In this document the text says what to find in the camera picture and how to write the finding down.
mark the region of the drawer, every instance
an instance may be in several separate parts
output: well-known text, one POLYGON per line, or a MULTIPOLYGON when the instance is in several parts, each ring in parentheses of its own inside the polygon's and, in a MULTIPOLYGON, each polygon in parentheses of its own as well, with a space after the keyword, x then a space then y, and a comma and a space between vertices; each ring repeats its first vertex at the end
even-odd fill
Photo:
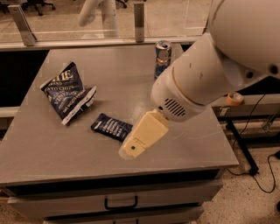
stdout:
POLYGON ((201 206, 178 207, 132 213, 95 215, 79 218, 46 220, 44 224, 183 224, 196 221, 203 213, 201 206))
POLYGON ((72 195, 72 197, 66 193, 65 198, 37 197, 36 195, 13 197, 9 199, 9 204, 27 217, 51 217, 99 213, 124 208, 202 203, 211 200, 221 187, 221 180, 214 179, 166 185, 130 186, 122 189, 100 189, 99 192, 80 192, 83 193, 82 196, 72 195))

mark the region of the black drawer handle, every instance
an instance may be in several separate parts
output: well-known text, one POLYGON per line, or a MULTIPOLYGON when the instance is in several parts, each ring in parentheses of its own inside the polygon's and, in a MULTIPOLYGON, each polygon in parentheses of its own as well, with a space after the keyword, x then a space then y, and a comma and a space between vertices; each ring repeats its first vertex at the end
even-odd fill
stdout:
POLYGON ((134 197, 135 202, 132 206, 108 206, 108 199, 104 200, 104 206, 107 210, 111 211, 111 210, 123 210, 123 209, 131 209, 131 208, 135 208, 138 205, 138 197, 135 196, 134 197))
MULTIPOLYGON (((136 219, 136 224, 138 224, 139 222, 138 222, 138 219, 136 219)), ((113 224, 116 224, 116 221, 114 220, 113 221, 113 224)))

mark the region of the concrete floor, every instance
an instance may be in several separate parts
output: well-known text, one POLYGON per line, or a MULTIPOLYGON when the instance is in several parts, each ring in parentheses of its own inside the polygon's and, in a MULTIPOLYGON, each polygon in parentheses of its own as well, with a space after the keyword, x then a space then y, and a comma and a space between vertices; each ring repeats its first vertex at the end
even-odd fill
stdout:
MULTIPOLYGON (((43 8, 43 17, 30 8, 25 14, 31 29, 35 32, 38 40, 64 40, 82 39, 85 34, 93 38, 102 36, 101 12, 97 10, 94 23, 81 28, 77 25, 77 16, 81 10, 83 0, 60 0, 52 2, 56 10, 52 11, 48 6, 43 8)), ((119 4, 117 7, 119 32, 122 38, 133 38, 133 3, 128 2, 128 8, 123 9, 119 4)), ((146 37, 170 37, 180 35, 200 35, 207 21, 211 0, 147 0, 145 7, 145 35, 146 37)), ((0 12, 0 42, 20 41, 15 24, 11 15, 0 12)), ((244 122, 238 123, 237 127, 242 130, 244 122)), ((263 132, 260 122, 251 122, 246 133, 263 132)), ((234 138, 223 126, 229 141, 233 143, 234 138)), ((275 122, 272 130, 279 131, 280 122, 275 122)), ((260 185, 270 190, 272 188, 272 177, 267 162, 267 156, 280 150, 280 145, 250 150, 257 162, 260 173, 256 179, 260 185)), ((244 158, 237 143, 234 147, 240 165, 232 169, 234 172, 245 172, 249 165, 244 158)), ((276 190, 267 194, 262 192, 254 179, 250 176, 236 177, 226 171, 223 175, 224 186, 210 202, 203 204, 205 212, 198 220, 199 224, 270 224, 280 223, 280 213, 276 210, 276 204, 280 200, 280 161, 274 157, 270 160, 272 169, 276 176, 276 190)), ((37 224, 42 220, 27 220, 20 216, 5 203, 0 201, 0 223, 1 224, 37 224)))

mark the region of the table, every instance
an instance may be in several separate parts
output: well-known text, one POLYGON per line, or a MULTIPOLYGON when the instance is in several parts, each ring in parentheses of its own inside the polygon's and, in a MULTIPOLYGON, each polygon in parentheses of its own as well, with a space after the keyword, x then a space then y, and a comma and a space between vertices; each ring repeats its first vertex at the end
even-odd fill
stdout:
POLYGON ((10 204, 45 223, 198 219, 223 171, 238 165, 211 107, 171 122, 168 134, 133 161, 118 156, 120 142, 90 129, 100 113, 133 124, 153 109, 154 66, 153 45, 51 50, 0 145, 0 186, 10 204), (39 86, 70 61, 97 94, 63 126, 39 86))

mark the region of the soda can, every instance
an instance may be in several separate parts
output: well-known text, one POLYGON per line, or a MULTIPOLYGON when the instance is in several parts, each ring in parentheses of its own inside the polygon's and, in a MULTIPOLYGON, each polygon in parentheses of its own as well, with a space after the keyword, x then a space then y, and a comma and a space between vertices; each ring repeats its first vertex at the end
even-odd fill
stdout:
POLYGON ((160 40, 156 43, 156 68, 155 79, 171 64, 172 43, 160 40))

